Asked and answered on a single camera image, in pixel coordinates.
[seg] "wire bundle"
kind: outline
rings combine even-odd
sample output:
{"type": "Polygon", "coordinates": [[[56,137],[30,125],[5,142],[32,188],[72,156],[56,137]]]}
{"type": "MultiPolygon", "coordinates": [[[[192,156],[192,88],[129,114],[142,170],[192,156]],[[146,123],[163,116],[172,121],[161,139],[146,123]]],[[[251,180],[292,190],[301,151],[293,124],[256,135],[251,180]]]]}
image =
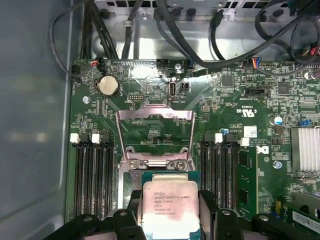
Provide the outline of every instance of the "wire bundle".
{"type": "Polygon", "coordinates": [[[252,64],[253,64],[254,69],[259,68],[260,61],[261,61],[261,57],[253,57],[252,58],[252,64]]]}

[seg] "chip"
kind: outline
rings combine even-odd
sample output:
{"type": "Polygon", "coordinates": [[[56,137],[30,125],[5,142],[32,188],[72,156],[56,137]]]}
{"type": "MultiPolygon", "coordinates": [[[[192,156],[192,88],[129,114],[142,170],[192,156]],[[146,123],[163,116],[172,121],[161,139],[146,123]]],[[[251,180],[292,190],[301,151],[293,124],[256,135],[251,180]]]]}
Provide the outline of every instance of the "chip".
{"type": "Polygon", "coordinates": [[[278,84],[278,93],[279,94],[289,94],[290,93],[290,84],[289,83],[279,83],[278,84]]]}
{"type": "Polygon", "coordinates": [[[240,151],[239,152],[239,163],[242,166],[249,167],[250,162],[249,162],[249,156],[246,151],[240,151]]]}
{"type": "Polygon", "coordinates": [[[244,189],[240,189],[239,191],[239,199],[242,203],[244,204],[248,204],[248,192],[244,189]]]}
{"type": "Polygon", "coordinates": [[[222,76],[222,86],[224,87],[233,87],[234,78],[231,75],[222,76]]]}

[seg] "blue connector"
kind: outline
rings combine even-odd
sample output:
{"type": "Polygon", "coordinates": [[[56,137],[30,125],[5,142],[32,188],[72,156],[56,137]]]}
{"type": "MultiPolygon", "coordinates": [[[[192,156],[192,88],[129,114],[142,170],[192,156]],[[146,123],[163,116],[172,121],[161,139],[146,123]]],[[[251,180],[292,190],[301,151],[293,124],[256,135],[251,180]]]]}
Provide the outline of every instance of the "blue connector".
{"type": "Polygon", "coordinates": [[[302,120],[298,122],[299,127],[309,127],[311,125],[311,120],[302,120]]]}

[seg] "integrated circuit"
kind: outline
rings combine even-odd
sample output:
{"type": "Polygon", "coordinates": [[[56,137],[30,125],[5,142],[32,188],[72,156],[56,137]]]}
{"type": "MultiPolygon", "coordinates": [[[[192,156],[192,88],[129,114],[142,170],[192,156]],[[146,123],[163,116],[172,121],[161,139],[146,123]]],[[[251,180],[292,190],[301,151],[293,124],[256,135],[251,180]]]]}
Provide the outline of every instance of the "integrated circuit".
{"type": "Polygon", "coordinates": [[[234,85],[234,77],[231,75],[223,75],[222,76],[222,86],[223,87],[233,87],[234,85]]]}
{"type": "Polygon", "coordinates": [[[290,93],[290,84],[286,82],[278,83],[278,94],[288,95],[290,93]]]}

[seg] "gray metal panel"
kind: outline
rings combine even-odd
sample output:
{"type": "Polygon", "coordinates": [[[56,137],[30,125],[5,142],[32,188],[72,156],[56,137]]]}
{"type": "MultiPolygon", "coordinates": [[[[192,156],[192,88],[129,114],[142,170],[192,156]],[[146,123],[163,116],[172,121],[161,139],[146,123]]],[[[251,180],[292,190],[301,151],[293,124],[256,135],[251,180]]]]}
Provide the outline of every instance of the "gray metal panel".
{"type": "MultiPolygon", "coordinates": [[[[53,61],[48,30],[51,20],[70,4],[65,0],[0,4],[1,239],[42,239],[64,223],[63,137],[68,120],[64,109],[69,106],[65,101],[69,87],[53,61]]],[[[69,28],[68,16],[55,31],[64,62],[69,28]]]]}

